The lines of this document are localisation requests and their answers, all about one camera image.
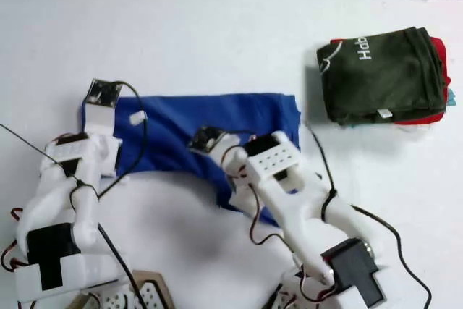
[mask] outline red wire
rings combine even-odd
[[[14,240],[14,242],[12,242],[5,250],[4,252],[1,254],[1,257],[0,257],[0,263],[1,263],[1,266],[3,267],[3,269],[5,271],[9,271],[10,273],[13,273],[14,272],[14,268],[8,268],[8,266],[5,264],[5,257],[11,252],[11,250],[14,249],[14,247],[17,245],[17,241]]]
[[[20,216],[17,213],[22,213],[22,208],[13,208],[10,212],[10,214],[13,216],[13,219],[19,221]]]
[[[17,213],[22,213],[22,208],[13,208],[10,212],[10,214],[13,216],[13,219],[15,219],[16,221],[19,221],[20,216]],[[17,241],[15,240],[4,250],[4,252],[1,253],[1,257],[0,257],[1,267],[5,271],[9,271],[10,273],[13,273],[14,270],[18,267],[29,266],[26,262],[22,262],[15,257],[9,260],[10,268],[8,268],[8,266],[5,264],[6,256],[16,247],[16,245],[17,245]]]

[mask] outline electrical wire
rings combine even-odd
[[[249,134],[249,135],[255,135],[255,132],[253,130],[227,130],[226,131],[229,134]]]
[[[6,256],[16,247],[17,245],[17,241],[14,240],[10,245],[8,245],[8,247],[1,253],[1,257],[0,257],[0,264],[1,264],[1,267],[5,270],[5,271],[8,271],[10,273],[13,273],[14,272],[14,268],[12,266],[10,266],[11,268],[9,268],[6,264],[5,264],[5,258]]]
[[[325,164],[325,169],[326,169],[326,173],[328,174],[328,177],[330,179],[330,184],[331,184],[331,189],[330,189],[330,194],[328,194],[328,197],[326,198],[325,200],[325,203],[323,204],[322,206],[322,220],[325,221],[326,219],[326,208],[328,207],[328,204],[333,200],[334,197],[336,197],[337,195],[337,191],[336,189],[334,188],[334,181],[333,181],[333,177],[331,176],[331,171],[329,169],[329,166],[328,166],[328,162],[326,160],[326,157],[325,157],[325,152],[323,151],[323,147],[322,145],[320,144],[320,141],[317,139],[317,136],[315,135],[315,133],[308,127],[309,131],[312,133],[312,136],[313,138],[315,139],[315,142],[317,143],[317,146],[318,146],[318,150],[320,151],[321,153],[321,156],[322,156],[322,159],[323,159],[323,163]],[[363,208],[360,208],[359,206],[354,206],[352,205],[353,209],[356,210],[357,212],[369,217],[370,219],[372,220],[375,220],[376,222],[378,222],[379,224],[381,224],[382,226],[384,226],[385,228],[387,228],[396,238],[396,241],[397,241],[397,253],[399,254],[399,260],[400,260],[400,263],[403,265],[405,271],[426,291],[426,293],[428,294],[428,298],[426,300],[426,303],[425,303],[425,306],[424,306],[424,309],[428,309],[429,308],[429,305],[431,303],[431,300],[433,299],[433,294],[430,290],[430,288],[425,284],[425,282],[423,280],[421,280],[415,273],[412,272],[412,270],[410,269],[410,267],[408,266],[407,262],[405,261],[404,259],[404,254],[402,252],[402,238],[400,236],[400,233],[392,227],[392,225],[390,225],[387,221],[385,221],[384,219],[382,219],[381,217],[379,216],[376,216],[374,213],[371,213]]]
[[[360,208],[358,206],[352,206],[356,211],[359,213],[362,213],[365,216],[368,216],[370,219],[375,220],[379,224],[383,225],[385,228],[387,228],[391,233],[395,236],[396,241],[397,241],[397,250],[399,254],[399,260],[400,263],[403,265],[405,271],[418,283],[421,285],[423,289],[428,293],[428,298],[426,300],[424,309],[428,309],[429,305],[431,304],[431,300],[433,299],[433,293],[431,292],[430,288],[424,283],[423,280],[421,280],[413,271],[409,268],[407,262],[405,262],[404,259],[404,254],[402,252],[402,238],[400,237],[400,233],[392,227],[387,221],[383,220],[381,217],[376,216],[374,213],[371,213],[369,211],[366,211],[363,208]]]
[[[296,295],[293,295],[291,297],[291,299],[288,301],[288,303],[284,306],[283,309],[290,309],[290,307],[292,307],[297,301],[297,296]]]
[[[256,205],[256,212],[255,212],[255,215],[254,215],[254,219],[252,219],[251,227],[249,229],[249,238],[251,239],[252,243],[254,245],[262,245],[264,242],[266,242],[270,238],[277,237],[288,247],[289,251],[294,253],[291,246],[289,246],[289,244],[286,242],[286,240],[278,233],[271,233],[267,237],[263,238],[260,242],[255,240],[255,238],[254,238],[254,228],[255,228],[255,225],[257,224],[257,222],[259,221],[259,217],[260,217],[260,202],[259,202],[258,194],[255,192],[254,187],[251,184],[249,184],[249,187],[250,187],[252,193],[254,194],[255,205]]]
[[[135,292],[135,295],[137,296],[138,300],[140,301],[140,304],[143,309],[147,309],[145,301],[143,300],[143,297],[140,293],[140,290],[138,289],[137,283],[135,282],[135,279],[133,278],[133,275],[130,273],[129,268],[127,267],[127,264],[125,264],[124,260],[122,259],[121,255],[117,251],[116,247],[114,246],[113,242],[111,239],[109,239],[106,231],[103,229],[103,227],[98,224],[98,231],[100,231],[101,236],[105,239],[106,244],[108,244],[109,248],[114,254],[114,257],[117,258],[119,263],[121,264],[122,268],[124,269],[127,277],[129,278],[130,284],[132,285],[133,291]]]
[[[100,298],[98,298],[98,296],[92,292],[89,292],[88,295],[92,297],[94,300],[96,300],[96,302],[98,303],[98,308],[102,309]]]
[[[322,303],[324,302],[325,300],[327,300],[329,297],[332,297],[334,295],[336,295],[336,285],[333,285],[332,287],[329,287],[328,289],[324,289],[322,291],[320,291],[317,295],[317,298],[316,299],[313,299],[313,298],[310,298],[309,296],[307,296],[304,292],[304,283],[305,283],[305,280],[307,278],[307,276],[305,275],[305,270],[304,270],[304,265],[301,265],[301,272],[302,272],[302,276],[301,276],[301,279],[299,281],[299,291],[301,292],[301,295],[309,302],[311,303]]]
[[[130,85],[128,82],[125,82],[125,81],[114,81],[113,84],[120,84],[120,85],[127,86],[135,94],[135,97],[138,101],[139,109],[143,111],[143,113],[145,114],[145,117],[143,118],[143,138],[142,138],[142,145],[140,147],[140,152],[138,153],[138,157],[133,161],[132,165],[129,168],[127,168],[127,170],[123,174],[121,174],[117,179],[115,179],[107,188],[105,188],[100,193],[100,195],[98,196],[99,198],[102,198],[111,188],[114,187],[115,184],[117,184],[126,175],[130,174],[130,172],[132,172],[133,169],[135,169],[135,167],[140,163],[143,157],[143,154],[145,153],[145,148],[148,144],[148,120],[146,117],[145,109],[143,108],[142,99],[139,96],[137,90],[135,90],[135,88],[132,85]]]
[[[30,304],[30,307],[29,309],[34,309],[35,308],[35,304],[37,303],[36,300],[34,300],[31,304]],[[22,309],[22,305],[21,305],[21,302],[18,302],[17,303],[17,309]]]
[[[22,208],[13,208],[9,213],[13,216],[13,219],[19,221],[20,216],[17,213],[22,213]]]

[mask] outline black wire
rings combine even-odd
[[[140,163],[143,157],[143,154],[145,152],[146,145],[148,144],[148,120],[146,117],[145,109],[143,108],[142,99],[138,95],[137,90],[135,90],[132,85],[130,85],[128,82],[125,82],[125,81],[114,81],[113,84],[125,85],[128,88],[130,88],[132,92],[135,94],[140,110],[143,111],[143,113],[145,114],[145,118],[143,119],[143,138],[142,138],[142,145],[140,147],[140,152],[138,153],[138,157],[133,161],[132,165],[129,168],[127,168],[127,170],[123,174],[121,174],[117,179],[115,179],[107,188],[105,188],[100,193],[100,195],[98,196],[99,198],[103,197],[111,188],[114,187],[115,184],[121,181],[126,175],[130,174],[130,172]]]
[[[379,216],[376,216],[374,213],[371,213],[369,211],[366,211],[365,209],[363,208],[360,208],[358,206],[354,206],[352,205],[352,207],[358,211],[359,213],[362,213],[363,215],[365,216],[368,216],[370,219],[373,219],[375,220],[376,222],[378,222],[379,224],[383,225],[385,228],[387,228],[389,231],[391,231],[391,233],[395,236],[396,240],[397,240],[397,250],[398,250],[398,253],[399,253],[399,260],[400,260],[400,263],[402,263],[405,271],[407,271],[407,273],[418,283],[421,285],[421,287],[423,289],[425,289],[425,291],[428,293],[428,299],[426,300],[426,303],[425,303],[425,307],[424,309],[428,309],[429,308],[429,305],[431,304],[431,300],[433,299],[433,294],[430,290],[430,288],[423,282],[423,280],[421,280],[418,276],[415,275],[415,273],[413,273],[413,271],[409,268],[407,262],[405,262],[405,259],[404,259],[404,254],[402,252],[402,238],[400,237],[400,233],[395,229],[393,228],[387,221],[383,220],[381,217]]]
[[[255,132],[253,130],[227,130],[226,131],[229,134],[250,134],[250,135],[255,135]]]
[[[323,205],[321,207],[321,213],[320,213],[321,214],[321,221],[326,222],[326,209],[327,209],[329,203],[331,203],[331,201],[336,197],[336,195],[338,194],[338,191],[334,187],[333,176],[331,175],[331,170],[329,168],[328,161],[326,160],[326,155],[325,155],[325,151],[323,149],[323,146],[321,145],[317,135],[310,128],[309,128],[309,131],[312,133],[313,139],[317,143],[318,150],[320,151],[321,158],[323,159],[323,164],[324,164],[324,166],[326,168],[326,173],[328,174],[328,178],[330,180],[331,189],[330,189],[330,192],[328,194],[328,197],[326,198],[325,202],[323,203]]]
[[[109,236],[107,235],[106,231],[103,229],[103,227],[98,224],[98,231],[100,231],[101,236],[105,239],[106,243],[108,244],[109,248],[114,254],[114,257],[117,258],[119,263],[121,264],[122,268],[125,271],[125,274],[129,278],[130,284],[132,285],[133,291],[135,292],[135,295],[137,296],[138,300],[140,301],[140,304],[143,309],[147,309],[145,301],[143,300],[143,297],[140,293],[140,290],[138,289],[137,283],[135,282],[135,279],[133,278],[132,273],[130,273],[129,268],[127,267],[127,264],[125,264],[124,260],[120,256],[119,252],[117,251],[116,247],[114,246],[113,242],[111,239],[109,239]]]
[[[328,298],[333,297],[334,295],[337,295],[336,285],[333,285],[329,289],[325,289],[325,290],[320,291],[320,293],[317,296],[317,299],[310,298],[304,292],[304,282],[305,282],[305,279],[307,278],[307,276],[305,275],[304,265],[301,265],[301,272],[302,272],[302,276],[301,276],[301,279],[299,281],[299,291],[301,292],[301,295],[307,301],[309,301],[311,303],[322,303],[325,300],[327,300]]]
[[[318,150],[320,150],[321,156],[323,158],[323,163],[325,164],[326,172],[328,174],[328,177],[329,177],[330,183],[331,183],[330,193],[329,193],[328,197],[326,198],[325,202],[322,205],[322,214],[321,214],[321,216],[322,216],[322,220],[325,221],[326,208],[328,207],[328,204],[333,200],[333,198],[336,197],[337,191],[334,188],[333,177],[331,176],[331,171],[329,169],[328,162],[326,160],[325,153],[323,151],[323,147],[321,146],[320,141],[318,141],[317,136],[315,135],[315,133],[310,128],[309,128],[309,131],[312,133],[312,136],[313,136],[313,138],[315,139],[315,141],[317,143]],[[402,239],[400,237],[400,233],[395,228],[393,228],[387,221],[383,220],[379,216],[376,216],[374,213],[366,211],[365,209],[360,208],[358,206],[352,205],[352,207],[357,212],[362,213],[363,215],[365,215],[365,216],[369,217],[370,219],[373,219],[376,222],[378,222],[379,224],[383,225],[385,228],[387,228],[395,236],[395,238],[397,240],[397,253],[399,254],[400,263],[403,265],[405,271],[407,271],[407,273],[418,284],[420,284],[421,287],[428,293],[428,299],[426,300],[426,303],[425,303],[425,306],[424,306],[424,309],[428,309],[429,305],[431,303],[431,300],[433,299],[433,294],[432,294],[430,288],[420,278],[418,278],[418,276],[416,276],[415,273],[412,272],[412,270],[409,268],[407,262],[405,261],[404,254],[402,252]]]
[[[31,148],[33,148],[34,150],[36,150],[37,152],[41,153],[42,155],[44,155],[46,158],[48,158],[49,160],[51,160],[52,162],[54,162],[56,165],[60,166],[63,170],[63,166],[61,163],[59,163],[56,159],[54,159],[53,157],[51,157],[50,155],[48,155],[47,153],[45,153],[44,151],[42,151],[40,148],[37,148],[36,146],[34,146],[32,143],[30,143],[29,141],[27,141],[26,139],[24,139],[21,135],[17,134],[14,130],[10,129],[9,127],[5,126],[4,124],[0,123],[0,127],[2,127],[3,129],[5,129],[6,131],[12,133],[15,137],[17,137],[18,139],[20,139],[22,142],[24,142],[26,145],[29,145]],[[75,175],[71,175],[76,181],[79,181],[78,178],[76,178]]]

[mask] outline folded clothes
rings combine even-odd
[[[142,97],[148,115],[148,147],[133,172],[189,172],[212,183],[217,189],[217,204],[229,205],[232,190],[224,172],[209,158],[187,150],[188,142],[203,125],[224,130],[252,130],[264,135],[283,130],[299,147],[300,113],[294,96],[277,93],[230,94],[224,96]],[[123,140],[117,174],[137,158],[143,138],[141,125],[132,126],[129,116],[139,111],[135,97],[120,98],[116,105],[114,136]],[[249,135],[243,136],[243,142]],[[263,211],[263,219],[273,222]]]
[[[403,122],[446,109],[442,65],[424,28],[342,40],[317,51],[328,117]]]
[[[443,98],[446,101],[446,106],[449,106],[449,85],[450,85],[450,77],[447,76],[447,54],[446,54],[446,47],[443,44],[443,41],[439,38],[432,38],[431,37],[431,42],[434,45],[434,48],[436,49],[437,55],[439,59],[441,60],[442,63],[442,78],[443,81],[445,82],[445,86],[443,88]],[[397,122],[397,124],[402,124],[402,125],[410,125],[410,124],[430,124],[434,122],[438,122],[442,119],[443,117],[443,112],[440,114],[436,115],[431,115],[429,117],[425,117],[422,119],[415,119],[411,121],[404,121],[404,122]]]

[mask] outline white table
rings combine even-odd
[[[323,121],[315,50],[330,38],[424,26],[447,45],[458,98],[462,15],[463,0],[0,0],[0,121],[38,146],[77,131],[94,77],[126,80],[143,95],[295,94],[316,124],[341,194],[395,225],[410,266],[433,290],[432,308],[455,308],[463,271],[463,109],[449,109],[424,132],[343,130]],[[324,173],[303,133],[303,151]],[[3,131],[0,144],[3,248],[15,226],[9,209],[34,193],[41,157]],[[183,174],[134,174],[104,199],[102,224],[135,268],[163,273],[178,308],[259,308],[290,256],[278,241],[253,246],[250,221],[215,208],[213,195],[209,184]],[[394,239],[375,228],[397,264]],[[425,293],[412,280],[407,286],[409,302],[395,308],[422,308]],[[14,279],[3,271],[0,298],[2,308],[16,308]],[[37,308],[58,308],[56,301]]]

